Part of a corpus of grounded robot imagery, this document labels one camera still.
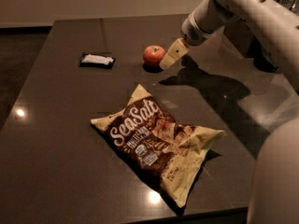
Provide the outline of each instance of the food image on bag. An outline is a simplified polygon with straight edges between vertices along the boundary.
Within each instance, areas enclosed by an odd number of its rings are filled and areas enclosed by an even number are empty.
[[[122,111],[91,123],[119,157],[147,177],[148,186],[161,189],[178,207],[185,206],[207,152],[225,135],[221,130],[178,124],[141,85]]]

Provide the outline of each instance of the table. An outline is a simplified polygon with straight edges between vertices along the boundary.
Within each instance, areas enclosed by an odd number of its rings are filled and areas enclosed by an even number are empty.
[[[257,70],[219,30],[162,73],[143,49],[166,49],[186,15],[56,21],[0,133],[1,223],[123,223],[177,214],[117,157],[90,119],[119,111],[142,84],[180,123],[226,131],[212,148],[183,215],[246,207],[266,137],[297,117],[282,74]],[[79,67],[82,52],[116,58]],[[23,117],[16,113],[22,109]]]

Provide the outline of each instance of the chip bag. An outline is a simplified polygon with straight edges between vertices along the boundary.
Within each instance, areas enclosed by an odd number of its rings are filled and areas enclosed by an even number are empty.
[[[212,144],[224,131],[178,124],[141,85],[120,112],[92,119],[120,157],[162,189],[178,207],[189,190]]]

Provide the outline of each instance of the wall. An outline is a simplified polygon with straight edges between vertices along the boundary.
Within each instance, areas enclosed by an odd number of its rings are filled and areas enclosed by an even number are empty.
[[[0,0],[0,28],[56,20],[190,13],[202,0]]]

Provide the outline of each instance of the apple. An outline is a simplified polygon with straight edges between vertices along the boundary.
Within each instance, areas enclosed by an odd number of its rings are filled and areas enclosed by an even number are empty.
[[[165,49],[160,46],[151,45],[146,47],[143,51],[144,65],[150,69],[160,69],[159,63],[165,54]]]

